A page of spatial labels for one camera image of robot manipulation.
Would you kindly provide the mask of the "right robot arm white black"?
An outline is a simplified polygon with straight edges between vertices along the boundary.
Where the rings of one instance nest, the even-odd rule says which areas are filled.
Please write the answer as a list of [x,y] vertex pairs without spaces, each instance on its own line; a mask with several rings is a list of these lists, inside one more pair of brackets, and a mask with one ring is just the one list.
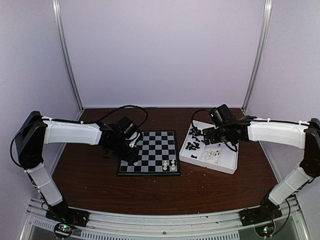
[[256,210],[259,220],[268,220],[278,206],[308,182],[320,176],[320,121],[283,121],[245,116],[239,120],[226,120],[202,130],[205,145],[231,144],[237,151],[240,142],[267,142],[296,147],[304,151],[302,161],[284,180],[276,184],[261,200]]

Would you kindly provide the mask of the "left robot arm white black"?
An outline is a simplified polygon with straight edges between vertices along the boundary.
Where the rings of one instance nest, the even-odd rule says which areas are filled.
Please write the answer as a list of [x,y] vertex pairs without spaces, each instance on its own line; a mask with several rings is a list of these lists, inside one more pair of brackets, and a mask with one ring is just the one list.
[[49,211],[61,222],[67,222],[75,213],[69,208],[44,163],[44,145],[70,143],[101,146],[120,160],[133,163],[139,152],[135,144],[140,135],[138,126],[128,117],[106,124],[101,120],[54,119],[32,111],[13,137],[11,145],[16,146],[17,166],[26,172],[43,196]]

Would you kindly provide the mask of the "black white chessboard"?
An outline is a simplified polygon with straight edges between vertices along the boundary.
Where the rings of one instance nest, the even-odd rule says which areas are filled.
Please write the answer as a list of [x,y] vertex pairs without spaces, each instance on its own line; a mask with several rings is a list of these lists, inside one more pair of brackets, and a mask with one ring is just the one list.
[[[138,149],[137,166],[124,160],[118,164],[118,176],[179,176],[180,160],[175,130],[143,131],[136,142]],[[171,161],[175,159],[175,170]]]

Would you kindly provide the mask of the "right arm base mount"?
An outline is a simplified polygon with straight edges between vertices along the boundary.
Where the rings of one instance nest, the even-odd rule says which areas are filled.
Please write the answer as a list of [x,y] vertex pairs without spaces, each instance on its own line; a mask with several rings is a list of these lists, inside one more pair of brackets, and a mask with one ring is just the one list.
[[245,208],[239,212],[239,217],[242,226],[255,225],[282,216],[282,211],[279,205],[274,204],[269,200],[269,195],[266,194],[260,201],[260,205],[253,208]]

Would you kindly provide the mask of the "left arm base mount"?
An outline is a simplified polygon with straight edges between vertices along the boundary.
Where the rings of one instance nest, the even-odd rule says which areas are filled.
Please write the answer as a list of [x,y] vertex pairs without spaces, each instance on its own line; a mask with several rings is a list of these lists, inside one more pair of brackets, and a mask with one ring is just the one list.
[[70,208],[65,200],[57,205],[48,205],[45,214],[47,219],[62,222],[76,227],[86,227],[90,213],[85,210]]

